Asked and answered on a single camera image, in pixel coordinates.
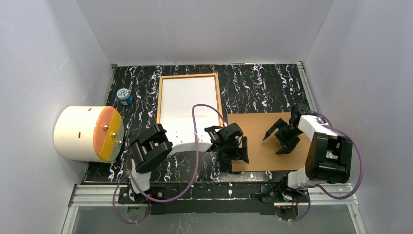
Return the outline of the brown cardboard backing board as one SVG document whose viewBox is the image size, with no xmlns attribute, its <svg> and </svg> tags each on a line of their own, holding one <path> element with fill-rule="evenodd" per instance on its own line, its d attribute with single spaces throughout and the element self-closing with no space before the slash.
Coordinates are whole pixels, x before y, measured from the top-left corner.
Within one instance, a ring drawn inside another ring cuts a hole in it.
<svg viewBox="0 0 413 234">
<path fill-rule="evenodd" d="M 251 171 L 290 171 L 305 166 L 310 139 L 302 134 L 300 142 L 289 154 L 278 155 L 281 148 L 274 135 L 263 140 L 267 130 L 280 118 L 288 121 L 290 113 L 251 113 L 229 114 L 228 123 L 237 123 L 247 137 L 247 154 L 249 163 L 242 160 L 232 161 L 232 170 L 235 172 Z"/>
</svg>

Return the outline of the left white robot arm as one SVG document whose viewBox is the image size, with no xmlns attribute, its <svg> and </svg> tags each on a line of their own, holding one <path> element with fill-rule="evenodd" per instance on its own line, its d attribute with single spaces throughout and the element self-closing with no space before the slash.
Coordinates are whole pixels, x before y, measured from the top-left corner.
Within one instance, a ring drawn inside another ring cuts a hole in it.
<svg viewBox="0 0 413 234">
<path fill-rule="evenodd" d="M 130 153 L 133 159 L 130 185 L 134 193 L 140 194 L 150 188 L 151 172 L 169 154 L 189 152 L 215 152 L 221 164 L 231 166 L 233 161 L 249 163 L 247 137 L 237 123 L 228 126 L 210 126 L 199 132 L 175 132 L 169 140 L 167 131 L 161 124 L 155 124 L 140 133 L 131 142 Z"/>
</svg>

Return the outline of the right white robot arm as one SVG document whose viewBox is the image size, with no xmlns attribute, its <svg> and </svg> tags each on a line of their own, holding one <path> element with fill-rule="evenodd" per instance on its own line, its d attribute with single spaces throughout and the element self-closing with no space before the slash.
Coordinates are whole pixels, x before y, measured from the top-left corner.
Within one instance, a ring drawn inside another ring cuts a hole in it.
<svg viewBox="0 0 413 234">
<path fill-rule="evenodd" d="M 305 134 L 311 141 L 304 167 L 287 175 L 286 185 L 291 189 L 315 186 L 320 182 L 346 183 L 350 177 L 352 141 L 330 129 L 330 124 L 308 110 L 307 105 L 291 108 L 288 121 L 278 119 L 265 133 L 274 134 L 281 148 L 276 152 L 285 155 L 293 152 Z"/>
</svg>

